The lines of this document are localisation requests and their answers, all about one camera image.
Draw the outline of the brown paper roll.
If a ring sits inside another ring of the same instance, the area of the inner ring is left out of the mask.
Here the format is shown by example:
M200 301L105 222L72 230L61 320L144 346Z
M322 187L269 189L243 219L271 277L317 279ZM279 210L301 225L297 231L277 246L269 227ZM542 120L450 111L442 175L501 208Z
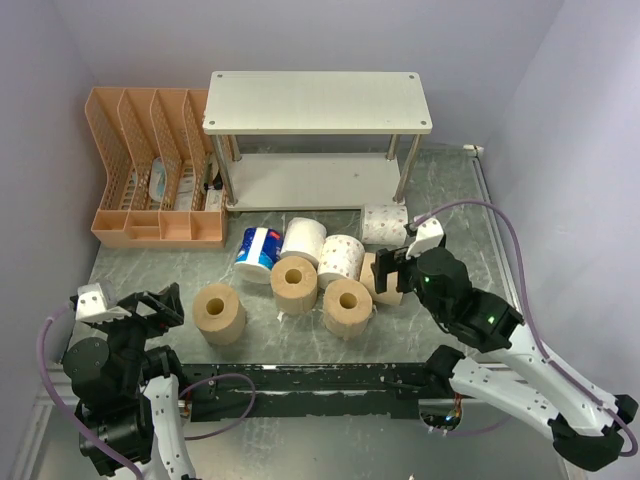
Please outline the brown paper roll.
M377 293L375 290L374 275L371 267L374 260L374 253L367 252L364 255L360 272L360 283L363 284L367 289L374 302L391 306L400 305L403 298L403 293L397 291L398 273L390 273L387 276L387 290L383 293Z

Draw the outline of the white floral roll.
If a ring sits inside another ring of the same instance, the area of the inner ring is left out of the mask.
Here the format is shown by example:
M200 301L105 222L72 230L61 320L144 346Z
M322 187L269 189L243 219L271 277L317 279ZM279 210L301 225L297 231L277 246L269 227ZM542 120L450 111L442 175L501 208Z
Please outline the white floral roll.
M358 281L364 255L364 246L356 238L341 234L328 236L317 268L319 288L325 290L331 282L340 279Z
M401 247L406 240L408 211L404 205L364 205L360 236L366 245Z

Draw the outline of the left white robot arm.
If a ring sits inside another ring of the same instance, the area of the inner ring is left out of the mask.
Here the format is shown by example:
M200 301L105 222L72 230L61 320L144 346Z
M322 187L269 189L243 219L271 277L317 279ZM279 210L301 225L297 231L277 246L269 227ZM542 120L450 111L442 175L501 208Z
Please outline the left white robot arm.
M63 356L76 418L146 478L195 478L178 405L187 375L174 350L146 347L183 324L178 284L117 300L109 285L94 283L70 302L76 321L104 334L76 342Z

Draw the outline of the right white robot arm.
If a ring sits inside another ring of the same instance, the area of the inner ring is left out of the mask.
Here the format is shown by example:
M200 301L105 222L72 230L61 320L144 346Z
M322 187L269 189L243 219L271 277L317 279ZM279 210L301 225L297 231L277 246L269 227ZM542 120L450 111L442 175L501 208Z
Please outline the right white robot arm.
M397 291L415 294L442 330L521 378L493 373L442 345L425 364L424 384L431 395L480 399L527 423L562 458L586 471L637 453L638 442L629 429L637 401L609 394L576 374L506 300L473 287L466 265L446 248L432 248L416 258L407 253L407 248L376 253L371 266L376 291L385 292L388 275L397 274Z

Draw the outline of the white two-tier metal shelf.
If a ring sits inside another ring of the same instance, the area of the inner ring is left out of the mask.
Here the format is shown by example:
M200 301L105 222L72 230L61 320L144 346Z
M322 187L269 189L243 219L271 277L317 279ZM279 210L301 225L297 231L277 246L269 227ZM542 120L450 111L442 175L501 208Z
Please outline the white two-tier metal shelf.
M203 130L230 211L354 210L403 204L433 124L416 72L216 71ZM240 136L387 136L383 153L223 154Z

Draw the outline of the plain white paper roll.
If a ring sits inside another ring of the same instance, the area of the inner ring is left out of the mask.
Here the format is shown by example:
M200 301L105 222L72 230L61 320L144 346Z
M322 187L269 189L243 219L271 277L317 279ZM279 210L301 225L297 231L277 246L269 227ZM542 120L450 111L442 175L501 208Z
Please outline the plain white paper roll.
M320 222L305 217L294 217L286 227L280 256L301 257L317 268L326 236L326 227Z

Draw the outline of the blue wrapped paper roll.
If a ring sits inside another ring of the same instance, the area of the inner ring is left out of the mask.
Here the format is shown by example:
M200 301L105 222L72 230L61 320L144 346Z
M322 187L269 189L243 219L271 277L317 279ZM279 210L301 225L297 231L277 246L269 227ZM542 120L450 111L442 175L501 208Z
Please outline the blue wrapped paper roll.
M266 227L247 228L234 262L234 272L245 281L269 284L282 246L283 235L279 231Z

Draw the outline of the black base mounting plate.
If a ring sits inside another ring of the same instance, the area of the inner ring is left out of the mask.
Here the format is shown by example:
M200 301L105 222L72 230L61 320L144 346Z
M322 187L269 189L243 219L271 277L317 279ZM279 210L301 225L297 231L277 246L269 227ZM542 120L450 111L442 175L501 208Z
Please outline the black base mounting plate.
M429 416L438 400L453 402L448 382L427 365L185 364L190 384L206 382L187 395L191 420L302 418L383 415L392 419Z

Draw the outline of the orange plastic file organizer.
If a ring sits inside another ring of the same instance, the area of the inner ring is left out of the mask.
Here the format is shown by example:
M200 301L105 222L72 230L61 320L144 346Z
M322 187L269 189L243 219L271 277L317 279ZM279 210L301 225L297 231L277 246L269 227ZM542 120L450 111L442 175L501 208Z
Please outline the orange plastic file organizer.
M217 155L202 122L204 89L96 87L85 115L107 183L91 230L110 248L221 248L226 195ZM205 158L212 155L206 195ZM160 203L149 196L152 161L174 160Z

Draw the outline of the tissue pack in organizer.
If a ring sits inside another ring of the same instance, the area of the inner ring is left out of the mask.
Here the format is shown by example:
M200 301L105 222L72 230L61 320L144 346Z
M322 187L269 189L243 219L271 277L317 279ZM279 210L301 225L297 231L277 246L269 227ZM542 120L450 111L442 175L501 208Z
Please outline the tissue pack in organizer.
M171 160L165 164L160 157L155 158L151 164L151 173L149 177L149 196L155 202L162 202L164 194L168 191L168 172L174 173L176 164Z

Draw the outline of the black pen in organizer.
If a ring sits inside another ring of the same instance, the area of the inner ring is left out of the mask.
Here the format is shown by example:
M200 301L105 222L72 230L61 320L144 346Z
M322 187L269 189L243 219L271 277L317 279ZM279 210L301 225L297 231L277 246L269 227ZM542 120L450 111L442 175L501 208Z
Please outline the black pen in organizer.
M203 173L202 173L201 181L200 181L200 192L203 195L206 195L207 190L209 188L209 182L210 182L210 177L211 177L211 169L212 169L212 155L209 154L205 158Z

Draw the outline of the white wall plug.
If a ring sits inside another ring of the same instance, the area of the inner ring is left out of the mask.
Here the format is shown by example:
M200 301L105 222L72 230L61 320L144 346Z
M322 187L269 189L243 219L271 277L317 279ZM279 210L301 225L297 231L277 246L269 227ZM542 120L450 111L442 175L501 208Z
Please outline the white wall plug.
M469 152L472 152L475 155L482 155L484 153L484 148L479 145L465 144L463 148Z

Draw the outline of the aluminium frame rail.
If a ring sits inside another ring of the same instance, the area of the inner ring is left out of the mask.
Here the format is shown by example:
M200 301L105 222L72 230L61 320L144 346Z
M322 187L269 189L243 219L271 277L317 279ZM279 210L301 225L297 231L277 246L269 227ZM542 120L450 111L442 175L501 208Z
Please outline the aluminium frame rail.
M471 165L475 175L478 194L483 201L489 202L490 196L487 189L486 181L484 179L480 161L477 157L471 157L470 160L471 160ZM498 263L500 275L503 281L503 285L505 288L505 292L507 293L507 298L511 300L514 307L517 310L519 310L521 307L520 299L519 299L518 291L514 281L514 277L512 275L512 271L509 265L509 261L505 252L504 244L502 242L500 229L499 229L501 224L501 219L497 217L496 214L491 209L487 211L486 216L487 216L487 224L489 225L489 230L490 230L491 242L497 257L497 263ZM565 476L567 479L587 479L588 478L587 472L579 469L578 467L573 466L572 464L569 464L563 459L560 459L560 466L565 471Z

